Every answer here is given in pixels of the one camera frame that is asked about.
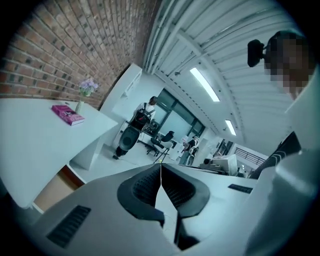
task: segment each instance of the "white shirt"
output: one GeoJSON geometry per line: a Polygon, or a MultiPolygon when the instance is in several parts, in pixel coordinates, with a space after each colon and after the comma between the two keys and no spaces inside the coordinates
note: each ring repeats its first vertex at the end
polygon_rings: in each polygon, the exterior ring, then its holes
{"type": "Polygon", "coordinates": [[[320,68],[286,111],[302,149],[320,149],[320,68]]]}
{"type": "MultiPolygon", "coordinates": [[[[140,103],[139,106],[138,106],[138,107],[135,109],[135,111],[133,112],[133,114],[135,114],[138,110],[143,109],[143,108],[144,108],[144,104],[145,104],[145,103],[140,103]]],[[[146,110],[147,112],[150,112],[150,111],[152,111],[152,110],[154,110],[154,109],[155,109],[154,106],[151,106],[149,103],[146,104],[145,110],[146,110]]],[[[154,119],[155,114],[156,114],[156,111],[154,111],[153,113],[151,113],[151,115],[150,115],[150,116],[151,116],[151,120],[154,119]]]]}

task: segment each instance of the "wall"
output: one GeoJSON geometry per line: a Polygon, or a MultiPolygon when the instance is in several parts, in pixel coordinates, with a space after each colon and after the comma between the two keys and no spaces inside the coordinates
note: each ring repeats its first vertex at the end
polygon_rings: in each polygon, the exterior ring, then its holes
{"type": "Polygon", "coordinates": [[[85,101],[101,106],[117,78],[142,64],[158,0],[47,0],[13,36],[1,61],[0,98],[78,101],[78,84],[99,88],[85,101]]]}
{"type": "Polygon", "coordinates": [[[158,96],[165,88],[165,83],[155,75],[142,73],[139,84],[128,98],[121,98],[113,108],[113,112],[130,120],[139,104],[149,102],[152,96],[158,96]]]}
{"type": "Polygon", "coordinates": [[[117,83],[114,89],[110,92],[109,96],[112,97],[108,97],[106,99],[100,110],[103,111],[104,114],[118,122],[118,125],[107,132],[107,134],[105,135],[104,143],[108,146],[112,146],[112,142],[116,138],[122,124],[124,123],[124,121],[129,121],[132,118],[134,110],[138,107],[138,105],[143,102],[148,102],[152,96],[158,96],[164,89],[164,87],[165,83],[158,77],[143,72],[140,77],[139,83],[130,93],[129,97],[119,98],[118,96],[123,94],[126,87],[119,88],[117,83]],[[109,105],[109,103],[112,103],[114,106],[113,108],[110,108],[111,110],[107,109],[105,111],[104,108],[107,104],[109,105]]]}
{"type": "MultiPolygon", "coordinates": [[[[268,156],[265,155],[265,154],[261,154],[261,153],[259,153],[257,151],[254,151],[254,150],[252,150],[252,149],[250,149],[248,147],[241,146],[241,145],[236,144],[236,143],[231,147],[228,155],[233,155],[235,153],[235,151],[236,151],[236,148],[242,149],[242,150],[244,150],[244,151],[246,151],[248,153],[251,153],[251,154],[253,154],[253,155],[255,155],[255,156],[259,157],[259,158],[262,158],[264,160],[266,160],[268,158],[268,156]]],[[[251,162],[251,161],[249,161],[247,159],[244,159],[243,157],[241,157],[239,155],[236,156],[236,159],[239,160],[240,162],[244,163],[245,165],[253,168],[254,170],[259,167],[259,165],[255,164],[255,163],[253,163],[253,162],[251,162]]]]}
{"type": "Polygon", "coordinates": [[[212,158],[217,150],[216,146],[222,141],[210,128],[206,127],[199,138],[199,150],[194,158],[192,166],[199,167],[206,158],[212,158]]]}

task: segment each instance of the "person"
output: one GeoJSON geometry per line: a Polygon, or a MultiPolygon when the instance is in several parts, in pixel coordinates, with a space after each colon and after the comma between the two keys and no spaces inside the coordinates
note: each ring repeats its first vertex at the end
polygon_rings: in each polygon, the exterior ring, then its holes
{"type": "Polygon", "coordinates": [[[249,44],[248,65],[254,67],[264,59],[271,81],[281,85],[294,100],[285,112],[294,133],[279,145],[278,152],[286,157],[288,152],[285,150],[288,149],[295,156],[284,163],[281,157],[278,168],[268,169],[274,174],[268,185],[267,203],[243,252],[245,255],[259,255],[263,251],[263,254],[271,255],[298,230],[299,223],[317,197],[319,161],[315,152],[320,148],[320,74],[313,51],[301,35],[291,31],[277,32],[268,41],[265,54],[259,41],[249,44]],[[292,151],[295,143],[299,144],[294,148],[296,152],[292,151]]]}
{"type": "Polygon", "coordinates": [[[192,166],[192,164],[194,163],[194,160],[195,160],[195,157],[196,157],[196,154],[199,150],[199,147],[195,147],[191,152],[190,152],[190,157],[189,157],[189,160],[188,160],[188,166],[192,166]]]}
{"type": "MultiPolygon", "coordinates": [[[[270,75],[271,82],[295,100],[316,69],[316,60],[307,39],[291,31],[278,31],[267,42],[265,54],[263,49],[264,45],[257,39],[248,43],[249,67],[256,66],[260,59],[264,59],[264,69],[270,75]]],[[[283,157],[300,150],[300,143],[293,131],[249,178],[258,179],[265,168],[275,166],[283,157]]]]}
{"type": "Polygon", "coordinates": [[[184,150],[183,155],[181,156],[179,165],[186,165],[188,158],[190,157],[192,151],[194,150],[194,148],[196,148],[198,146],[198,140],[199,138],[197,136],[193,136],[192,140],[190,140],[188,142],[188,146],[187,148],[184,150]]]}
{"type": "Polygon", "coordinates": [[[174,138],[174,131],[169,131],[164,137],[162,137],[161,141],[162,142],[169,142],[174,138]]]}
{"type": "Polygon", "coordinates": [[[173,139],[175,132],[174,131],[169,131],[165,136],[162,137],[162,139],[156,140],[155,138],[151,138],[150,141],[152,144],[157,145],[163,149],[163,146],[161,145],[161,142],[169,142],[173,139]]]}
{"type": "MultiPolygon", "coordinates": [[[[152,121],[152,119],[155,117],[155,114],[156,114],[155,105],[157,104],[157,101],[158,101],[158,98],[156,96],[153,96],[150,98],[148,103],[146,102],[140,103],[138,107],[134,110],[132,119],[129,123],[131,123],[134,120],[137,112],[140,110],[144,110],[147,113],[147,116],[149,117],[150,121],[152,121]]],[[[123,150],[118,145],[118,147],[115,150],[115,154],[113,155],[113,158],[117,160],[119,159],[120,156],[124,156],[127,152],[128,150],[123,150]]]]}
{"type": "MultiPolygon", "coordinates": [[[[150,120],[154,119],[155,117],[155,114],[156,114],[155,105],[157,104],[157,102],[158,102],[158,98],[156,96],[152,96],[149,102],[146,104],[145,111],[150,113],[150,120]]],[[[135,111],[133,112],[133,116],[135,116],[139,110],[143,109],[144,105],[145,105],[144,102],[140,103],[138,107],[135,109],[135,111]]]]}

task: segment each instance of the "glass wall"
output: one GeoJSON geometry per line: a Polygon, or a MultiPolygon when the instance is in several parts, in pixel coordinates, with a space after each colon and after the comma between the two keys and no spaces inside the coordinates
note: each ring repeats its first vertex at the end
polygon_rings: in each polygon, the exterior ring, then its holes
{"type": "Polygon", "coordinates": [[[205,126],[176,98],[166,90],[158,96],[154,121],[158,131],[167,134],[174,131],[174,139],[180,142],[184,136],[201,136],[205,126]]]}

